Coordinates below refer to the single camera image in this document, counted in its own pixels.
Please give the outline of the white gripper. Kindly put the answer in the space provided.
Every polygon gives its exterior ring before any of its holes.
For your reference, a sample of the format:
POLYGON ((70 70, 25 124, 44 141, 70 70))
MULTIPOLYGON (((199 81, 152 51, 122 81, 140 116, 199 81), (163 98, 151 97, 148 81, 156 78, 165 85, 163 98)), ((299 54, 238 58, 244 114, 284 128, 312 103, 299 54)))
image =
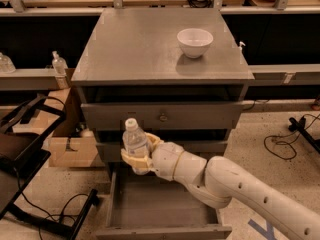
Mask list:
MULTIPOLYGON (((176 164, 184 149, 173 142, 163 143, 160 137, 152 133, 147 133, 146 136, 148 138, 149 151, 152 152, 153 171, 158 177, 172 181, 176 164)), ((151 158, 148 153, 143 157, 134 157, 125 149, 122 149, 121 157, 137 175, 145 175, 151 171, 151 158)))

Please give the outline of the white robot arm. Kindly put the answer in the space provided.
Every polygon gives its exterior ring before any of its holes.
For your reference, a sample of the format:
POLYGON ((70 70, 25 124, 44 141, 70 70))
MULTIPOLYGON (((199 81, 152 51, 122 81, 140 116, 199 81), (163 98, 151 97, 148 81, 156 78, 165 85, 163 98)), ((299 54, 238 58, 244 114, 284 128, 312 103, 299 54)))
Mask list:
POLYGON ((144 133, 123 137, 122 159, 139 173, 182 184, 195 198, 221 209, 235 198, 264 217, 290 240, 320 240, 320 215, 263 183, 223 156, 206 160, 144 133))

